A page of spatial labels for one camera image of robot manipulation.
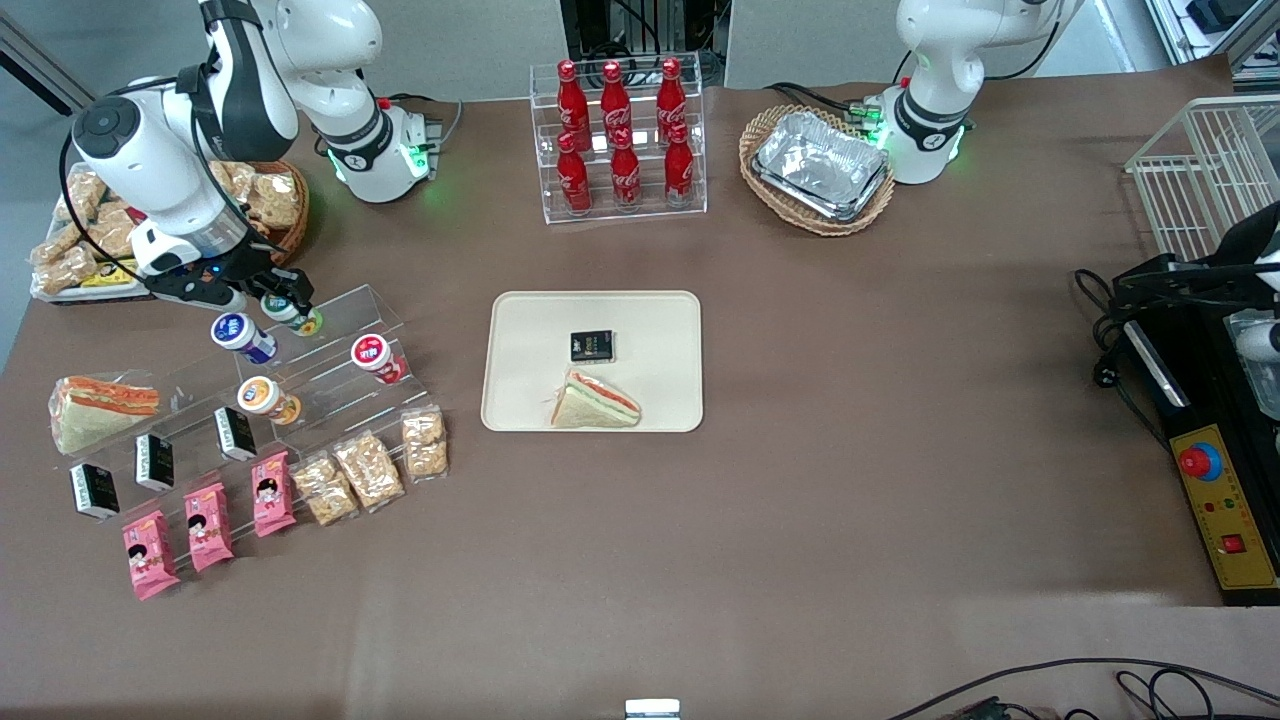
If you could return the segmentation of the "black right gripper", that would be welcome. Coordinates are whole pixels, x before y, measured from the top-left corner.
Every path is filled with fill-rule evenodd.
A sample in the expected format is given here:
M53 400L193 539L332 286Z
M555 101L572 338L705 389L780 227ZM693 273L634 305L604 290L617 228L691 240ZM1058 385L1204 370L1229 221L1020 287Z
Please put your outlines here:
M283 307L284 297L300 311L312 309L314 286L302 270L282 270L269 247L242 241L205 263L205 291L210 297L241 291L259 297L262 307Z

